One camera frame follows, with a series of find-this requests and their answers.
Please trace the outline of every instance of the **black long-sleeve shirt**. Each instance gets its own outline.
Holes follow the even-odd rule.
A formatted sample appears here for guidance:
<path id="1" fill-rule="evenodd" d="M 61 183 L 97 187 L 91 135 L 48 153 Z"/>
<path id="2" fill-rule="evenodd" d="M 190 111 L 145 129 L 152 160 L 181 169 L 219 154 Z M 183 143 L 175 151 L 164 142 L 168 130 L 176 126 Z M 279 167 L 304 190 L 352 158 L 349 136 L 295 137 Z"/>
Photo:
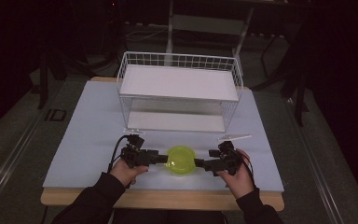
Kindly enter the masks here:
<path id="1" fill-rule="evenodd" d="M 54 218 L 53 223 L 105 224 L 110 218 L 113 205 L 124 191 L 125 188 L 117 178 L 102 173 L 97 183 L 84 189 L 72 204 Z M 271 206 L 262 204 L 258 189 L 239 198 L 237 204 L 247 224 L 283 223 Z"/>

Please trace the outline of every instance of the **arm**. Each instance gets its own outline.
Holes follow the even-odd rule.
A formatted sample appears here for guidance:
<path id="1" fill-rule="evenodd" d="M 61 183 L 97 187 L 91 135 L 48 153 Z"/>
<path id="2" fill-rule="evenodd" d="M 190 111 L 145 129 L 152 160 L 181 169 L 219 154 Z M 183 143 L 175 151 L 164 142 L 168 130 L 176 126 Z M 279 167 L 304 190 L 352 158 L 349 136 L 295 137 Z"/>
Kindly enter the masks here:
<path id="1" fill-rule="evenodd" d="M 249 156 L 244 151 L 237 150 L 248 162 Z M 237 199 L 237 204 L 242 210 L 243 219 L 247 224 L 283 223 L 271 206 L 262 204 L 259 189 L 255 187 L 244 165 L 241 165 L 235 175 L 229 175 L 225 171 L 217 172 L 217 174 L 227 183 L 232 194 Z"/>
<path id="2" fill-rule="evenodd" d="M 102 173 L 93 187 L 84 189 L 75 201 L 62 210 L 52 223 L 107 223 L 113 205 L 135 177 L 147 171 L 146 166 L 130 169 L 126 162 L 119 160 L 112 170 Z"/>

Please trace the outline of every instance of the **gray floor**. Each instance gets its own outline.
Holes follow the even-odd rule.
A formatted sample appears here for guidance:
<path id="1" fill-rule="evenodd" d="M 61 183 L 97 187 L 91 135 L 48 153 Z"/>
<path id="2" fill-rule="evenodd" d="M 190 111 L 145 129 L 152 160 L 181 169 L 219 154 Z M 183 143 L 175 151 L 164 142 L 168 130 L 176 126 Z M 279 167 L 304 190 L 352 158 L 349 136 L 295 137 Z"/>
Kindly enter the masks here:
<path id="1" fill-rule="evenodd" d="M 142 39 L 144 36 L 129 36 L 132 40 L 138 40 L 129 42 L 130 50 L 165 50 L 164 35 Z M 250 36 L 245 40 L 241 65 L 246 86 L 266 79 L 259 57 L 268 41 L 262 36 Z M 283 39 L 275 42 L 266 56 L 269 71 L 279 63 L 286 49 L 287 44 Z M 204 42 L 188 43 L 180 38 L 175 40 L 173 50 L 176 53 L 231 55 L 231 49 L 226 44 L 211 47 Z M 116 66 L 112 65 L 96 72 L 111 77 L 115 69 Z M 41 186 L 86 80 L 73 72 L 64 82 L 51 81 L 51 101 L 45 110 L 36 109 L 38 96 L 29 93 L 0 120 L 0 167 L 19 142 L 26 143 L 24 152 L 19 155 L 19 163 L 15 164 L 16 169 L 10 173 L 10 179 L 0 191 L 0 223 L 36 223 L 42 219 L 45 207 L 40 202 Z M 281 85 L 277 83 L 255 92 L 260 116 L 284 184 L 285 208 L 279 213 L 280 216 L 285 223 L 358 223 L 358 186 L 312 93 L 306 92 L 305 102 L 310 112 L 303 114 L 305 126 L 299 128 L 293 118 L 291 103 L 279 94 Z M 43 117 L 48 109 L 66 110 L 69 114 L 62 122 L 45 121 Z M 29 124 L 38 118 L 42 120 L 30 131 Z M 32 134 L 29 141 L 21 140 L 24 132 Z M 61 209 L 50 207 L 46 223 Z M 239 212 L 227 212 L 227 217 L 229 223 L 243 223 Z"/>

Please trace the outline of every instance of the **yellow-green object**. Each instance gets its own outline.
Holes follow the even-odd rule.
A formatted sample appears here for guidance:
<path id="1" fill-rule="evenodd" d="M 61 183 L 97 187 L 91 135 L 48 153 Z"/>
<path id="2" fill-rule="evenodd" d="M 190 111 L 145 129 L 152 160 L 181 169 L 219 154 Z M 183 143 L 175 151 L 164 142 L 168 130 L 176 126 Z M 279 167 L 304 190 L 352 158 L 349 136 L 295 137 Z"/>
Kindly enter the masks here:
<path id="1" fill-rule="evenodd" d="M 188 175 L 196 169 L 196 153 L 185 146 L 171 147 L 168 152 L 167 168 L 176 175 Z"/>

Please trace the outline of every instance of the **hand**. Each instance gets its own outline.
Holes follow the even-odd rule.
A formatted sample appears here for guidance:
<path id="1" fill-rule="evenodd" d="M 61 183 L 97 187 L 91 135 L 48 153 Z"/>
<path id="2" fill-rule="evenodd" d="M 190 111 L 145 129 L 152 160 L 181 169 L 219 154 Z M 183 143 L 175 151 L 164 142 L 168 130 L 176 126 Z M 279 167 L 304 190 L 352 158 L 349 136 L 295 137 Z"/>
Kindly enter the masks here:
<path id="1" fill-rule="evenodd" d="M 247 165 L 249 165 L 248 163 L 250 157 L 248 154 L 240 149 L 237 149 L 237 151 L 245 157 L 244 161 Z M 240 166 L 240 169 L 235 175 L 229 175 L 226 171 L 219 171 L 216 173 L 226 182 L 235 199 L 239 199 L 255 189 L 252 178 L 250 177 L 244 164 Z"/>
<path id="2" fill-rule="evenodd" d="M 131 169 L 124 160 L 119 159 L 109 174 L 115 176 L 126 187 L 130 183 L 135 184 L 136 176 L 143 174 L 148 169 L 147 166 L 136 166 Z"/>

